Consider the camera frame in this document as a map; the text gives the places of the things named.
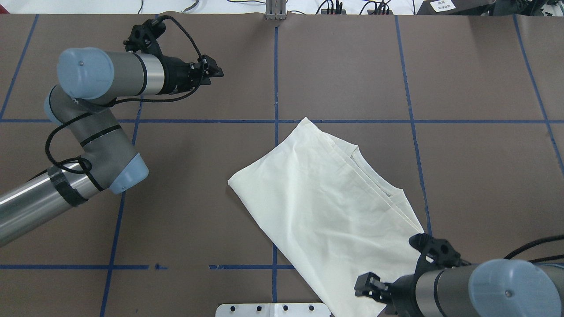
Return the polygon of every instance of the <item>white surface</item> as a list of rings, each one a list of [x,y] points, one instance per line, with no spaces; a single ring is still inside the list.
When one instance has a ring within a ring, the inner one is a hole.
[[[288,0],[286,8],[314,14],[323,0]],[[415,0],[419,10],[422,0]],[[141,0],[1,0],[0,3],[11,13],[62,13],[62,14],[135,14],[141,6]],[[193,0],[144,0],[142,13],[156,14],[165,11],[182,11],[193,4]],[[343,8],[347,14],[358,14],[366,2],[363,0],[344,0]],[[411,0],[391,0],[389,3],[394,14],[413,14]],[[260,3],[231,3],[226,0],[200,0],[190,13],[264,13],[266,6]]]
[[[454,3],[452,3],[451,0],[432,1],[430,4],[435,12],[443,12],[456,9]]]
[[[231,311],[231,306],[235,306],[235,311]],[[215,311],[215,317],[329,317],[330,314],[323,303],[222,304]]]
[[[423,230],[403,190],[376,174],[358,146],[307,118],[228,183],[336,317],[384,309],[355,297],[359,275],[395,281],[415,270],[419,252],[408,239]]]

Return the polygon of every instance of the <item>white sticker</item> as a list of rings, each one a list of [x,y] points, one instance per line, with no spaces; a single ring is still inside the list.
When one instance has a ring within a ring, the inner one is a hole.
[[[442,12],[442,11],[456,9],[455,5],[452,3],[451,0],[433,1],[431,2],[431,6],[435,10],[435,12]]]

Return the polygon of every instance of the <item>blue grid line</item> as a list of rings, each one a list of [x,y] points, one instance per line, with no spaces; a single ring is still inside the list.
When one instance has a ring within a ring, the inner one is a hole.
[[[6,97],[4,98],[2,109],[0,109],[0,119],[2,119],[2,117],[4,116],[6,106],[8,106],[8,100],[10,99],[12,89],[14,88],[14,84],[16,83],[17,74],[20,72],[21,64],[24,61],[25,53],[28,51],[29,42],[32,39],[33,31],[35,30],[35,26],[37,24],[37,19],[39,19],[39,14],[36,14],[35,19],[33,19],[32,28],[29,30],[28,34],[28,39],[25,41],[24,49],[21,51],[20,60],[17,61],[16,71],[14,71],[14,76],[12,77],[12,81],[10,82],[10,86],[8,87],[8,92],[6,93]]]
[[[278,27],[274,28],[274,147],[278,146]],[[278,248],[272,243],[272,302],[278,302]]]
[[[411,120],[404,119],[310,119],[317,124],[410,124]],[[414,119],[416,124],[546,124],[545,120],[434,120],[434,119]],[[5,123],[50,123],[49,119],[1,119]],[[227,120],[227,119],[119,119],[122,124],[275,124],[272,119],[249,119],[249,120]],[[278,124],[298,124],[301,119],[279,119]],[[550,124],[564,124],[564,120],[548,120]]]
[[[431,228],[431,216],[429,215],[429,204],[427,202],[427,192],[425,191],[425,179],[423,178],[423,168],[421,166],[421,156],[419,154],[419,144],[417,143],[417,131],[415,130],[415,119],[413,117],[413,109],[411,107],[411,96],[409,94],[409,84],[407,82],[407,71],[406,71],[406,60],[403,55],[402,47],[402,35],[399,30],[399,19],[397,15],[395,17],[395,30],[398,34],[398,46],[399,46],[399,57],[402,62],[402,72],[403,72],[403,82],[406,87],[406,98],[407,105],[409,108],[409,120],[411,121],[411,133],[413,135],[413,146],[415,147],[415,157],[417,159],[417,170],[419,171],[419,182],[421,185],[421,190],[423,191],[423,199],[425,200],[425,215],[427,216],[427,231],[429,235],[433,235],[433,230]]]
[[[2,264],[0,270],[107,270],[109,265]],[[115,265],[113,270],[148,270],[148,265]]]
[[[221,264],[209,265],[210,270],[272,270],[276,267],[277,270],[295,270],[291,264]]]
[[[558,160],[560,171],[562,172],[562,175],[564,175],[564,164],[562,163],[562,157],[560,156],[560,151],[558,150],[558,146],[556,145],[556,140],[554,139],[554,134],[552,133],[552,128],[550,127],[550,123],[548,121],[547,112],[544,109],[543,100],[540,97],[539,88],[536,85],[535,76],[533,76],[531,66],[529,65],[528,62],[527,52],[525,52],[525,46],[523,45],[523,39],[521,38],[521,32],[519,31],[519,23],[517,22],[517,15],[515,14],[513,15],[513,23],[515,24],[515,31],[517,32],[517,39],[519,40],[521,53],[523,54],[523,59],[525,60],[525,66],[527,67],[529,77],[531,77],[532,87],[535,90],[535,95],[539,102],[540,110],[543,113],[543,118],[544,118],[544,122],[547,125],[548,134],[550,135],[550,141],[552,142],[552,147],[554,148],[554,152],[556,153],[556,159]]]
[[[133,145],[135,145],[135,142],[137,141],[137,130],[139,129],[139,119],[141,118],[142,110],[143,110],[143,102],[140,102],[139,109],[137,110],[137,117],[135,119],[135,128],[133,130],[133,136],[131,138],[131,143]],[[108,274],[106,276],[106,283],[104,287],[104,296],[102,297],[102,305],[100,307],[100,317],[104,317],[106,304],[108,303],[109,287],[112,282],[112,272],[114,268],[114,261],[116,259],[117,242],[120,236],[121,219],[124,214],[126,193],[127,191],[121,194],[120,209],[117,213],[116,230],[113,234],[112,253],[110,254],[110,258],[109,258]]]

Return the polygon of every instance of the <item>white towel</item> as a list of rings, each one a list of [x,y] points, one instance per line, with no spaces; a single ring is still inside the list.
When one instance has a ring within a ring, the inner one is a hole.
[[[359,275],[393,282],[415,270],[419,252],[408,239],[423,229],[403,190],[381,178],[358,146],[307,118],[228,184],[335,317],[384,309],[355,297]]]

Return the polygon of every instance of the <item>white cloth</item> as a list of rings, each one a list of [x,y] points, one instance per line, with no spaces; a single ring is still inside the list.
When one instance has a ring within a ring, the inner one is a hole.
[[[423,232],[403,190],[381,178],[358,146],[304,118],[290,136],[228,181],[259,227],[335,317],[376,316],[356,278],[413,274]]]

